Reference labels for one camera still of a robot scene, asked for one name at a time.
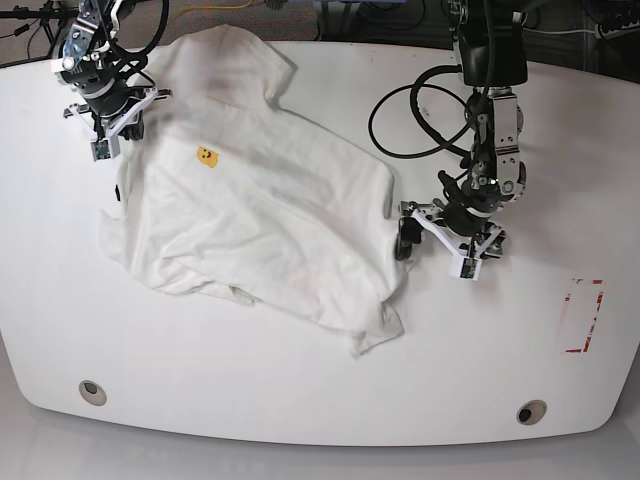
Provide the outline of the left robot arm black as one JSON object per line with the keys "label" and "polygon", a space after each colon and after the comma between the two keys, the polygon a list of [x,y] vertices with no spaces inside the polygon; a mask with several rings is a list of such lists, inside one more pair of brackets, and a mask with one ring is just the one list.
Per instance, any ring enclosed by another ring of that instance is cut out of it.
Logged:
{"label": "left robot arm black", "polygon": [[[486,259],[503,254],[504,229],[493,216],[525,190],[526,167],[518,137],[523,114],[513,91],[528,79],[519,11],[506,1],[452,1],[449,30],[457,62],[432,67],[409,87],[409,105],[421,129],[436,143],[461,158],[461,175],[439,171],[443,196],[429,203],[403,202],[395,257],[408,259],[430,232],[451,253],[453,276],[478,278]],[[472,88],[464,101],[465,131],[474,135],[469,150],[445,139],[420,111],[418,95],[431,79],[456,74]]]}

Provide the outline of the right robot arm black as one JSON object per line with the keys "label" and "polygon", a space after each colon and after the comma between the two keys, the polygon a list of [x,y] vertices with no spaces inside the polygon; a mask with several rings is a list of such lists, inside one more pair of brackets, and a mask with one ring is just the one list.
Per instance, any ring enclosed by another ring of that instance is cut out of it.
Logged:
{"label": "right robot arm black", "polygon": [[143,112],[172,96],[171,90],[159,88],[144,72],[149,54],[166,29],[169,3],[161,3],[150,42],[130,51],[118,44],[118,34],[135,5],[134,1],[81,1],[75,21],[50,62],[58,81],[83,99],[65,108],[63,117],[75,118],[88,129],[94,161],[119,156],[121,139],[141,140]]}

